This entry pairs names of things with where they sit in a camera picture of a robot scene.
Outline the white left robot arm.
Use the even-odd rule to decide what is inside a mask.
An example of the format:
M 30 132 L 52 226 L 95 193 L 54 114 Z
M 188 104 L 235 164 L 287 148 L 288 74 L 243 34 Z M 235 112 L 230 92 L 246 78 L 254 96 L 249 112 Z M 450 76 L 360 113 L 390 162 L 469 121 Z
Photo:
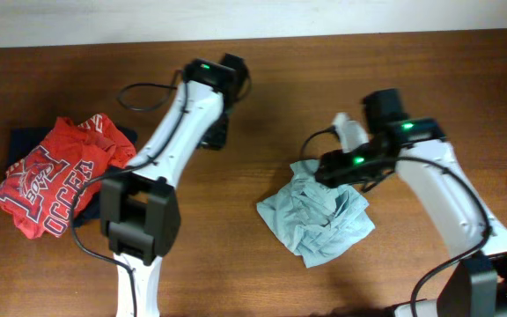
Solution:
M 117 315 L 159 314 L 161 263 L 181 223 L 180 177 L 196 149 L 225 146 L 229 114 L 250 85 L 241 57 L 194 59 L 183 68 L 173 103 L 149 141 L 101 182 L 100 231 L 118 269 Z

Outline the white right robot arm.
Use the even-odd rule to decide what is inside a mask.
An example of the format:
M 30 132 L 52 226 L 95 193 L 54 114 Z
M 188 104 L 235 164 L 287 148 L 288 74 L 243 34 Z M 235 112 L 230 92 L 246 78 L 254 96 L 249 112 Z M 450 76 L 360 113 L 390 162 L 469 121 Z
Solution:
M 320 158 L 315 180 L 330 188 L 396 173 L 437 228 L 450 259 L 426 273 L 392 316 L 507 316 L 507 228 L 465 176 L 433 119 L 381 122 L 367 133 L 338 114 L 342 147 Z

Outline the light blue t-shirt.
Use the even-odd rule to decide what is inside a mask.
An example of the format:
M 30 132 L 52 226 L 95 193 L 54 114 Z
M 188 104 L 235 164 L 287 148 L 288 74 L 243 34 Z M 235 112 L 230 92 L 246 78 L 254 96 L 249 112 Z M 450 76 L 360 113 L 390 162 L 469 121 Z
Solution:
M 368 201 L 349 185 L 318 183 L 318 166 L 316 159 L 290 164 L 290 182 L 256 203 L 269 230 L 307 268 L 331 262 L 375 229 Z

